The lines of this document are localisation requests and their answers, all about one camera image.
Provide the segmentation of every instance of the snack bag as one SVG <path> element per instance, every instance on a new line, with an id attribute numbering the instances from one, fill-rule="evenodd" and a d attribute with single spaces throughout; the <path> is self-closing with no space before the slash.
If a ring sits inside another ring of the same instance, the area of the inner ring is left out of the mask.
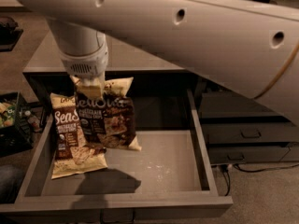
<path id="1" fill-rule="evenodd" d="M 103 97 L 91 99 L 85 95 L 80 80 L 76 77 L 71 78 L 76 87 L 78 116 L 89 144 L 94 147 L 140 151 L 141 146 L 135 134 L 133 101 L 125 96 L 133 79 L 108 80 L 105 82 Z"/>
<path id="2" fill-rule="evenodd" d="M 50 99 L 58 135 L 52 179 L 107 168 L 105 150 L 90 147 L 86 142 L 75 97 L 52 93 Z"/>

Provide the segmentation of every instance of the black object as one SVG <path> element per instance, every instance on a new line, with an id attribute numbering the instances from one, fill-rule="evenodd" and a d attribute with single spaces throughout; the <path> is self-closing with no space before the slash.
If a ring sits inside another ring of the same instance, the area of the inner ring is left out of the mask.
<path id="1" fill-rule="evenodd" d="M 10 17 L 0 17 L 0 51 L 12 51 L 17 44 L 22 29 L 17 29 L 16 23 Z"/>
<path id="2" fill-rule="evenodd" d="M 19 92 L 0 95 L 3 100 L 17 100 L 14 113 L 14 123 L 0 128 L 0 157 L 18 153 L 32 148 L 31 129 L 27 118 L 20 115 L 21 107 L 27 105 Z"/>

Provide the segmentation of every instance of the drawer handle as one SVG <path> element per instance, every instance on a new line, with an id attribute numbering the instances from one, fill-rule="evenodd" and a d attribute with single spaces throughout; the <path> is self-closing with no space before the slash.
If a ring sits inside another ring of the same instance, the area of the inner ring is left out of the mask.
<path id="1" fill-rule="evenodd" d="M 135 211 L 132 213 L 132 220 L 124 220 L 124 221 L 104 221 L 104 213 L 100 214 L 100 223 L 101 224 L 134 224 L 135 223 Z"/>
<path id="2" fill-rule="evenodd" d="M 250 130 L 241 130 L 241 135 L 243 138 L 246 138 L 246 139 L 251 139 L 251 138 L 260 138 L 262 137 L 262 134 L 260 131 L 258 130 L 253 130 L 253 129 L 250 129 Z"/>

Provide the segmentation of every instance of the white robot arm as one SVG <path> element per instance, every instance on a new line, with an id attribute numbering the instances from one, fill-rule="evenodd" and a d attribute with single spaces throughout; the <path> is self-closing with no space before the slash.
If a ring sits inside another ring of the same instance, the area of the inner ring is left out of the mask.
<path id="1" fill-rule="evenodd" d="M 84 63 L 100 50 L 105 56 L 103 36 L 95 40 L 101 32 L 255 99 L 299 125 L 298 9 L 245 0 L 19 1 L 50 21 L 70 60 L 79 55 L 78 63 Z M 107 60 L 99 61 L 89 76 L 103 74 Z"/>

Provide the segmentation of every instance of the open drawer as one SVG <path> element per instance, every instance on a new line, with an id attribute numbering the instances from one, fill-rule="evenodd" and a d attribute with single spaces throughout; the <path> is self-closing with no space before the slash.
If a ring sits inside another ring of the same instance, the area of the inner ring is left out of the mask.
<path id="1" fill-rule="evenodd" d="M 219 217 L 233 202 L 217 192 L 192 93 L 168 97 L 171 107 L 164 99 L 134 98 L 141 152 L 109 149 L 108 169 L 54 180 L 50 117 L 17 201 L 1 212 L 22 224 Z"/>

